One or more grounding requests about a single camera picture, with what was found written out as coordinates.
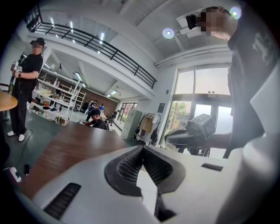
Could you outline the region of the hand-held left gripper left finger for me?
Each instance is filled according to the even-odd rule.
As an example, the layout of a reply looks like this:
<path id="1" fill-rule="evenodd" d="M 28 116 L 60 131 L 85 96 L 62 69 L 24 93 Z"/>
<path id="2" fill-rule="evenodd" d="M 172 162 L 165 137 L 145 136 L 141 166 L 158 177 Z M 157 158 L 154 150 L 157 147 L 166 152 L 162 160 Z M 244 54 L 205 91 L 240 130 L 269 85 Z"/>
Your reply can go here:
<path id="1" fill-rule="evenodd" d="M 32 201 L 45 209 L 69 183 L 81 186 L 62 215 L 65 224 L 155 224 L 157 188 L 146 171 L 140 170 L 136 186 L 142 196 L 125 196 L 106 181 L 104 169 L 114 158 L 131 151 L 128 147 L 83 160 L 44 185 Z"/>

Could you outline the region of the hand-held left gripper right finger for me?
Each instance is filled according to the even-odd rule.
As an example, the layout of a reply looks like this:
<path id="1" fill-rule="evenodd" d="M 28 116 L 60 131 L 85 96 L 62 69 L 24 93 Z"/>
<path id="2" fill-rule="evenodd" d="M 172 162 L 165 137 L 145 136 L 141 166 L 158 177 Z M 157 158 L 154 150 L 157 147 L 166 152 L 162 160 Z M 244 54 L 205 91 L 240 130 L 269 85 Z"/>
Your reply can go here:
<path id="1" fill-rule="evenodd" d="M 156 183 L 156 211 L 164 224 L 217 224 L 230 191 L 232 159 L 197 157 L 143 147 Z"/>

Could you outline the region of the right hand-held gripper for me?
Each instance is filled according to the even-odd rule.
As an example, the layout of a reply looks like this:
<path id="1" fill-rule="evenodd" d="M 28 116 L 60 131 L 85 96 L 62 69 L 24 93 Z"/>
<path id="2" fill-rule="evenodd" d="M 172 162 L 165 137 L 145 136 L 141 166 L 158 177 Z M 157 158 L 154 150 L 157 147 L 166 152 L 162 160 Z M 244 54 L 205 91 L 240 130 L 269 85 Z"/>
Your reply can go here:
<path id="1" fill-rule="evenodd" d="M 188 121 L 186 128 L 174 129 L 165 135 L 165 142 L 173 145 L 187 145 L 191 155 L 198 155 L 206 141 L 215 132 L 211 115 L 201 114 Z"/>

